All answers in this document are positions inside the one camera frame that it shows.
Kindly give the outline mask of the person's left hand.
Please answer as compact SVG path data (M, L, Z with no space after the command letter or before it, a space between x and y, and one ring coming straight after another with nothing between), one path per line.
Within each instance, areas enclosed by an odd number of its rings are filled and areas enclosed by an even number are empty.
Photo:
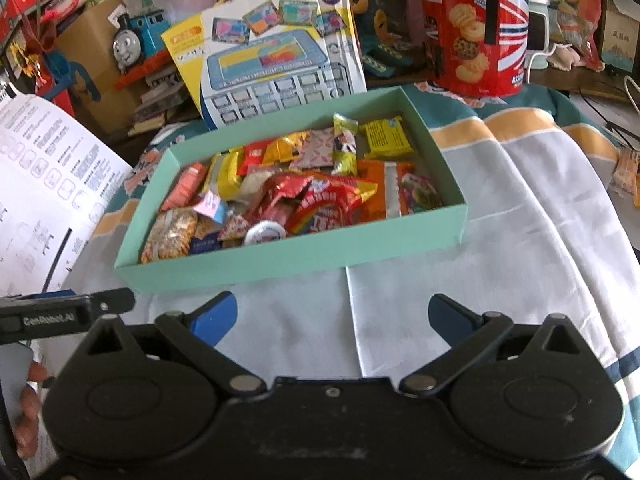
M28 460L35 456L38 450L39 414L41 401L37 391L30 385L41 384L49 377L47 369L40 363L32 361L27 375L27 384L20 396L22 409L21 416L17 419L13 434L16 442L18 456L22 460Z

